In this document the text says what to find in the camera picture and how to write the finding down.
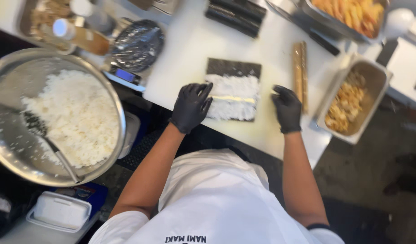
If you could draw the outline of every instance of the bottle cap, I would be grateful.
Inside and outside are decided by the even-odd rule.
[[[75,36],[75,25],[71,24],[67,19],[56,19],[53,24],[54,36],[72,40]]]
[[[89,0],[71,0],[70,8],[76,15],[88,17],[93,14],[93,4]]]

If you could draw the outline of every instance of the hand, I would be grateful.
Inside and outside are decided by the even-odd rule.
[[[287,134],[293,131],[301,131],[301,103],[295,93],[283,86],[273,86],[277,94],[271,95],[277,111],[277,120],[281,125],[281,132]]]
[[[212,102],[212,97],[207,99],[212,86],[212,83],[189,84],[181,88],[170,119],[179,132],[189,134],[205,119]]]

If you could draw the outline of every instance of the forearm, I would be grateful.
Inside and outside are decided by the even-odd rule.
[[[315,223],[328,225],[300,132],[285,135],[282,178],[287,213],[305,227]]]
[[[138,210],[148,215],[157,204],[166,184],[176,151],[185,134],[169,124],[137,167],[124,187],[110,218],[118,213]]]

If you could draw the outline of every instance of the chef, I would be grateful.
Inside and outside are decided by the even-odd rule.
[[[285,138],[285,209],[265,171],[229,149],[174,159],[184,136],[205,119],[211,88],[181,88],[169,125],[90,243],[343,244],[330,230],[301,138],[301,103],[291,90],[274,86],[272,95]]]

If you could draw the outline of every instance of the white container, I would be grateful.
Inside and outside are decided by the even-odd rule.
[[[140,128],[140,119],[132,113],[125,111],[125,123],[126,123],[126,132],[125,132],[125,141],[124,147],[119,154],[118,159],[123,158],[129,154],[131,151],[132,145],[134,144],[135,138]]]
[[[44,191],[26,220],[43,227],[75,233],[89,219],[92,205],[83,200]]]
[[[74,14],[83,16],[92,30],[108,35],[115,28],[116,21],[89,0],[71,0],[70,8]]]

